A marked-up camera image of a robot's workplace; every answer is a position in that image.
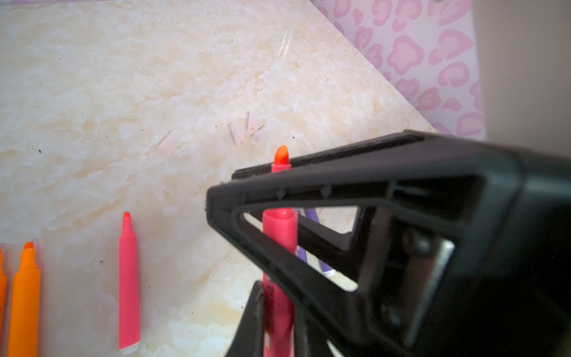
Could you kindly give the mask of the clear pen cap middle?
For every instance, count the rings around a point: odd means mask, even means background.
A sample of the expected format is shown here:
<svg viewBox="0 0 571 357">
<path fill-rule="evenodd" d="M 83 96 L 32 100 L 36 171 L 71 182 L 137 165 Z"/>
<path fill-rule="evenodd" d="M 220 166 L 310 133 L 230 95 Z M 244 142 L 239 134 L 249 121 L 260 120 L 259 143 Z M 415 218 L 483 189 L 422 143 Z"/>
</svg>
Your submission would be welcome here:
<svg viewBox="0 0 571 357">
<path fill-rule="evenodd" d="M 246 138 L 245 138 L 245 133 L 244 130 L 236 125 L 235 123 L 229 123 L 228 125 L 230 132 L 232 134 L 233 137 L 233 141 L 236 144 L 237 147 L 243 147 L 244 145 L 246 145 Z"/>
</svg>

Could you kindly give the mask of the orange highlighter pen left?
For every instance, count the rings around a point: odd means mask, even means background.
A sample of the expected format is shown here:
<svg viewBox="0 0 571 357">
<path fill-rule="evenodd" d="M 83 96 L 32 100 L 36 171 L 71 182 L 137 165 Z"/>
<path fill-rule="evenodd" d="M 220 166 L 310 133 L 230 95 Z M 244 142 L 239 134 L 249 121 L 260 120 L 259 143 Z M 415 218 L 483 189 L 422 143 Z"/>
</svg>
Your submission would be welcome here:
<svg viewBox="0 0 571 357">
<path fill-rule="evenodd" d="M 0 248 L 0 330 L 4 324 L 4 308 L 7 294 L 7 275 L 4 272 L 4 254 Z"/>
</svg>

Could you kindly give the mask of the orange highlighter pen right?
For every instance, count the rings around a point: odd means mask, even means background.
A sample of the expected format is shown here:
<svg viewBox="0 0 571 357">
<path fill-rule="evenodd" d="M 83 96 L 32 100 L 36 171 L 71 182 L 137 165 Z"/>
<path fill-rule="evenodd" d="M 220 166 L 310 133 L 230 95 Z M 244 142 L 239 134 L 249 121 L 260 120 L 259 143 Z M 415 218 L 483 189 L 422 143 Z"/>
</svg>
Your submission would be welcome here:
<svg viewBox="0 0 571 357">
<path fill-rule="evenodd" d="M 41 276 L 34 243 L 27 242 L 13 284 L 8 356 L 38 356 Z"/>
</svg>

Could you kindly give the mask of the orange highlighter pen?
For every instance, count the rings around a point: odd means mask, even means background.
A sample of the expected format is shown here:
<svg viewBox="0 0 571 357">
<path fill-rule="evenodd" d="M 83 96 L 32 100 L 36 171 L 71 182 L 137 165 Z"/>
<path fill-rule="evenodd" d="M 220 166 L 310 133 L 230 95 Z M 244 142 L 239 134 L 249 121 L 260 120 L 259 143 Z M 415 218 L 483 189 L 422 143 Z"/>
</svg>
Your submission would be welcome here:
<svg viewBox="0 0 571 357">
<path fill-rule="evenodd" d="M 41 276 L 34 243 L 27 242 L 13 284 L 8 356 L 38 356 Z"/>
<path fill-rule="evenodd" d="M 7 275 L 4 272 L 4 254 L 0 248 L 0 330 L 4 324 L 4 308 L 7 294 Z"/>
</svg>

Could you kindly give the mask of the clear pen cap right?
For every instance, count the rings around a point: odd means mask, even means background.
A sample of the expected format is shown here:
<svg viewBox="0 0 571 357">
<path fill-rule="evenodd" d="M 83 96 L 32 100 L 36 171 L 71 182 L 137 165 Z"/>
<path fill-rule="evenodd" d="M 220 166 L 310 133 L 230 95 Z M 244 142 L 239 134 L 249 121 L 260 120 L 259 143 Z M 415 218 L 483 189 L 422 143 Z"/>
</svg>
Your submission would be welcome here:
<svg viewBox="0 0 571 357">
<path fill-rule="evenodd" d="M 260 144 L 268 132 L 269 127 L 260 122 L 257 112 L 250 111 L 248 113 L 247 133 L 251 136 L 252 141 L 256 144 Z"/>
</svg>

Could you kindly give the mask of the purple highlighter pen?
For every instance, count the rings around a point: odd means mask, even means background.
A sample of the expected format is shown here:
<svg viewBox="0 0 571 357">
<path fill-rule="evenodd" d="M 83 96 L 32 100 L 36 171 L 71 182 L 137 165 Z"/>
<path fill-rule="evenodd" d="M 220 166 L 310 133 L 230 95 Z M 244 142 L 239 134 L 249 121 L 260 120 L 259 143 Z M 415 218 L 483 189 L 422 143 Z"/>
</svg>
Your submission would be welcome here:
<svg viewBox="0 0 571 357">
<path fill-rule="evenodd" d="M 319 221 L 319 217 L 318 217 L 318 213 L 316 211 L 315 208 L 304 208 L 303 209 L 303 213 L 304 216 L 312 222 L 311 227 L 312 228 L 319 228 L 321 227 L 321 223 Z M 336 270 L 331 267 L 326 261 L 321 259 L 321 255 L 322 255 L 322 249 L 321 248 L 317 248 L 315 249 L 315 257 L 318 258 L 318 264 L 319 267 L 321 269 L 321 272 L 323 275 L 327 276 L 327 277 L 332 277 L 336 274 Z"/>
<path fill-rule="evenodd" d="M 295 211 L 297 212 L 297 215 L 299 218 L 303 217 L 303 214 L 301 213 L 301 210 L 299 208 L 296 208 Z M 297 256 L 303 260 L 304 263 L 307 263 L 307 255 L 306 255 L 306 250 L 301 247 L 300 245 L 297 247 Z"/>
</svg>

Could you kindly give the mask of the clear pen cap on table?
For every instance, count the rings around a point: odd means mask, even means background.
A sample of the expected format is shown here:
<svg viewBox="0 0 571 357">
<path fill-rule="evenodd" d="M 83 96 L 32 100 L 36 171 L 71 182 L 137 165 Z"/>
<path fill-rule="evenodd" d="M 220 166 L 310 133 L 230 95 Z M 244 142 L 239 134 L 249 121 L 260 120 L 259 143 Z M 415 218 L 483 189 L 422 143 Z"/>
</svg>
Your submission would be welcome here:
<svg viewBox="0 0 571 357">
<path fill-rule="evenodd" d="M 181 141 L 183 132 L 179 129 L 172 130 L 156 147 L 157 152 L 160 156 L 169 156 L 172 151 L 177 147 L 178 143 Z"/>
</svg>

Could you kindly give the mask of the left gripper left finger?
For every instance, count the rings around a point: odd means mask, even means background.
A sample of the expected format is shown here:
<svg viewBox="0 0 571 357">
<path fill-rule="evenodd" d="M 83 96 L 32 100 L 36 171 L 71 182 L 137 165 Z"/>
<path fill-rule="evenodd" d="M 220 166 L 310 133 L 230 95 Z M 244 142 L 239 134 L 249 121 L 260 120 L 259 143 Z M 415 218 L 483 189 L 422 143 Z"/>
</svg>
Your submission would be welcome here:
<svg viewBox="0 0 571 357">
<path fill-rule="evenodd" d="M 263 282 L 256 281 L 226 356 L 263 356 L 265 302 Z M 290 342 L 290 356 L 332 356 L 326 336 L 299 309 Z"/>
</svg>

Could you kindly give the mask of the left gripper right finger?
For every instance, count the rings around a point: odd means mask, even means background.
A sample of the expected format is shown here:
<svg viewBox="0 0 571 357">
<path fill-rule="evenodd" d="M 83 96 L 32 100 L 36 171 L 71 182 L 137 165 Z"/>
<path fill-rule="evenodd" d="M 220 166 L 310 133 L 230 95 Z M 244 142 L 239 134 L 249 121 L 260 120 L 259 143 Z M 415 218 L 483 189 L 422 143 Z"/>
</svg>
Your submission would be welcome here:
<svg viewBox="0 0 571 357">
<path fill-rule="evenodd" d="M 568 158 L 405 131 L 237 170 L 206 212 L 268 277 L 263 356 L 296 309 L 344 356 L 570 354 Z"/>
</svg>

